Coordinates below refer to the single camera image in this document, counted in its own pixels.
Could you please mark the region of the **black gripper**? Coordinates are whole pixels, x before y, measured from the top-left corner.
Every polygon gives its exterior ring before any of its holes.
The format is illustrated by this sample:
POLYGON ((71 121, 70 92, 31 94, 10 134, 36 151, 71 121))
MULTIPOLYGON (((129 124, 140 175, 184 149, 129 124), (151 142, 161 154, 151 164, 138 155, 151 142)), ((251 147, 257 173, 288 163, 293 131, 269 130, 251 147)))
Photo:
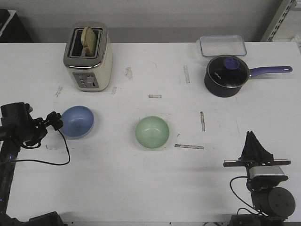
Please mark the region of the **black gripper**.
POLYGON ((242 154, 238 160, 224 160, 224 167, 257 167, 257 166, 283 166, 289 165, 288 159, 275 159, 258 141, 252 131, 246 133, 246 140, 242 154))
POLYGON ((61 117, 60 113, 53 111, 47 115, 46 120, 37 118, 18 121, 13 125, 10 138, 16 145, 25 149, 39 148, 41 146, 41 140, 48 133, 48 126, 52 125, 55 131, 63 127, 61 117))

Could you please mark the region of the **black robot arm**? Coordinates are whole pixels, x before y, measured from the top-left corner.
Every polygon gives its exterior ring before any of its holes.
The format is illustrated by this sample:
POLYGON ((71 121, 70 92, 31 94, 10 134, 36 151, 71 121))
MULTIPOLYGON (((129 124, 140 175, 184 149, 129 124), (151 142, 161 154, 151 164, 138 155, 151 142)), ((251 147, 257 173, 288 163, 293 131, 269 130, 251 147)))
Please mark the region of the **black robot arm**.
POLYGON ((48 133, 47 127, 59 130, 63 126, 61 115, 51 112, 46 119, 33 119, 32 107, 28 103, 17 102, 0 107, 2 117, 0 127, 0 224, 2 226, 64 226, 57 212, 50 212, 21 222, 7 214, 11 184, 16 159, 21 147, 33 149, 40 147, 41 140, 48 133))
POLYGON ((224 167, 245 167, 246 187, 251 194, 246 214, 236 213, 230 218, 231 226, 282 226, 296 208, 293 195, 279 183, 287 181, 281 166, 289 165, 288 159, 274 159, 258 141, 252 131, 246 133, 241 156, 225 160, 224 167))

